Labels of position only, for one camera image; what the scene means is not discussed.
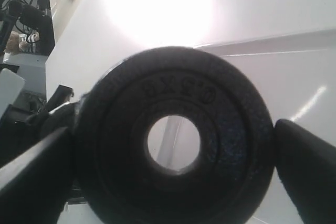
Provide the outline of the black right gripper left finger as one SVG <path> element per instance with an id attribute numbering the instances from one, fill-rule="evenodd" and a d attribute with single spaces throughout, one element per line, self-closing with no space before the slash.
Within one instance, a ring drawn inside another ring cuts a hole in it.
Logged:
<path id="1" fill-rule="evenodd" d="M 76 106 L 1 122 L 1 223 L 57 223 L 75 176 Z"/>

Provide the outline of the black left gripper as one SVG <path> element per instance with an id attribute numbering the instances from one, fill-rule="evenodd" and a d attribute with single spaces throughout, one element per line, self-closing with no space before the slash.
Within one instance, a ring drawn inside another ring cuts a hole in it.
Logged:
<path id="1" fill-rule="evenodd" d="M 61 127 L 73 126 L 73 89 L 59 85 L 38 111 L 10 105 L 1 117 L 1 166 L 14 160 Z"/>

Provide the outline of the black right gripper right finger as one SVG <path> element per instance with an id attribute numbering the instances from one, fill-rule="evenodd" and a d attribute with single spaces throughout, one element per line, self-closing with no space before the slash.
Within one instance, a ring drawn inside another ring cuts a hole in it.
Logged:
<path id="1" fill-rule="evenodd" d="M 298 124 L 274 127 L 278 176 L 304 223 L 335 223 L 335 146 Z"/>

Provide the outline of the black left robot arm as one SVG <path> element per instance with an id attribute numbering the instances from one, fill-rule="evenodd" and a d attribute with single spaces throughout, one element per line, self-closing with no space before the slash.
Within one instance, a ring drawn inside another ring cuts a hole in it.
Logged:
<path id="1" fill-rule="evenodd" d="M 1 0 L 1 165 L 71 124 L 72 88 L 45 97 L 52 24 L 49 0 Z"/>

